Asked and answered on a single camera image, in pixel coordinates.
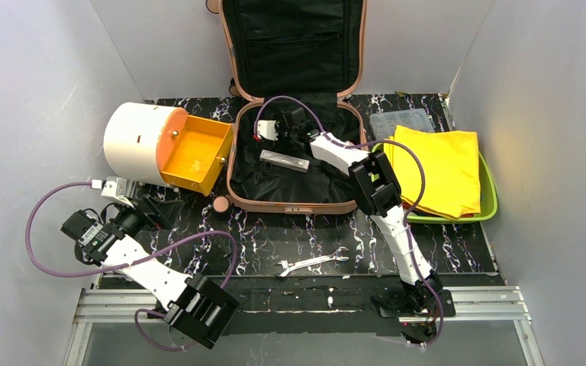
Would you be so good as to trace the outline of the white toothpaste tube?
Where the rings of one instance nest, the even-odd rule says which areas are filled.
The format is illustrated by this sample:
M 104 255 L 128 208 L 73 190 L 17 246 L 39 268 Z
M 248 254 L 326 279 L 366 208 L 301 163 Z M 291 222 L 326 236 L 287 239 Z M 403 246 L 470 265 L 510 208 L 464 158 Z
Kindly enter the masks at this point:
M 288 156 L 278 152 L 273 152 L 267 149 L 263 149 L 259 155 L 259 159 L 262 162 L 267 162 L 271 165 L 290 169 L 296 172 L 306 173 L 310 166 L 310 161 L 306 159 L 300 159 L 294 156 Z

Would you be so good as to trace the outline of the pink hard-shell suitcase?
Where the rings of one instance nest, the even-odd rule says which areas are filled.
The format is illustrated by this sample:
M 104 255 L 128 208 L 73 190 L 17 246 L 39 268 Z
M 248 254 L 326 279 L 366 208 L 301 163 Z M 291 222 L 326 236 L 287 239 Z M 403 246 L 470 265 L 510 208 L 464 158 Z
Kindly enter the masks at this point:
M 340 140 L 363 143 L 347 101 L 362 78 L 364 1 L 221 1 L 233 80 L 246 104 L 234 123 L 227 168 L 230 201 L 246 211 L 346 214 L 356 202 L 348 176 L 311 152 L 254 137 L 257 120 L 303 107 Z M 306 173 L 262 162 L 263 149 L 310 161 Z

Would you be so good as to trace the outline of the cream cylindrical drum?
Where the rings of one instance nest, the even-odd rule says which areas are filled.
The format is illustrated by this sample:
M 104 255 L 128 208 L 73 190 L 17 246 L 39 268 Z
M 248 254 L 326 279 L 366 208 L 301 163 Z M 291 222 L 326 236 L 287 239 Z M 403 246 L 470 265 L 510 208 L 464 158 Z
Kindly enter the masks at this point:
M 208 196 L 232 142 L 230 124 L 184 108 L 127 102 L 112 114 L 103 147 L 117 176 Z

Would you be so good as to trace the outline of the yellow snack packet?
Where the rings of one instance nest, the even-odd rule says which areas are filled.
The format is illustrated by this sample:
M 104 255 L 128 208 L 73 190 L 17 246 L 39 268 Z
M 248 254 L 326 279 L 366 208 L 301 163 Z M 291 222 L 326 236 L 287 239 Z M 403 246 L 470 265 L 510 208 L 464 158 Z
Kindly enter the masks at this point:
M 411 149 L 423 166 L 426 187 L 418 210 L 451 220 L 481 212 L 477 133 L 398 126 L 391 140 Z

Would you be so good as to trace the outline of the green plastic tray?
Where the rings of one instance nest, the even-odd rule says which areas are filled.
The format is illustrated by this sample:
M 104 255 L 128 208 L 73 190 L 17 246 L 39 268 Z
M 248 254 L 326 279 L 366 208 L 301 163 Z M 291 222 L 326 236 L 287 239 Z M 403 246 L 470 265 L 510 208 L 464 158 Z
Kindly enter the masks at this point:
M 497 192 L 494 186 L 493 178 L 488 169 L 488 165 L 479 152 L 479 181 L 481 185 L 481 212 L 468 217 L 460 217 L 456 220 L 438 217 L 429 213 L 424 213 L 415 208 L 409 215 L 408 221 L 411 223 L 427 224 L 461 224 L 474 223 L 492 218 L 497 212 Z

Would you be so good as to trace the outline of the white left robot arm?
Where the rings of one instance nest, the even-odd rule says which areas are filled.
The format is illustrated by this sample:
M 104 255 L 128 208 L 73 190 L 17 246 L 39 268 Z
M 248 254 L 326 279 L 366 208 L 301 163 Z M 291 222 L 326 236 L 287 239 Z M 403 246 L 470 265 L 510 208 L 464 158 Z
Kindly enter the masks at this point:
M 178 272 L 147 253 L 136 240 L 142 231 L 172 228 L 183 201 L 158 201 L 145 194 L 103 223 L 85 210 L 73 213 L 61 230 L 76 244 L 76 257 L 113 271 L 148 290 L 160 305 L 152 314 L 171 329 L 211 349 L 238 308 L 223 285 L 197 273 Z

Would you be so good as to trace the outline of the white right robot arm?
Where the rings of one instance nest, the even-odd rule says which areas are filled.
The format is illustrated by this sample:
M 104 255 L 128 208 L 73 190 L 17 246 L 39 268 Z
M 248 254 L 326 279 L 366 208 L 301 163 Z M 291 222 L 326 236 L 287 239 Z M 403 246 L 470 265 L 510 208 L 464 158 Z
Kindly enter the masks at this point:
M 271 141 L 292 138 L 294 132 L 300 131 L 302 136 L 298 139 L 315 159 L 349 176 L 356 205 L 382 233 L 401 280 L 416 287 L 429 284 L 434 290 L 440 286 L 409 229 L 407 211 L 401 202 L 401 186 L 384 152 L 366 152 L 332 133 L 309 129 L 307 123 L 289 127 L 283 120 L 259 120 L 255 131 L 258 137 Z

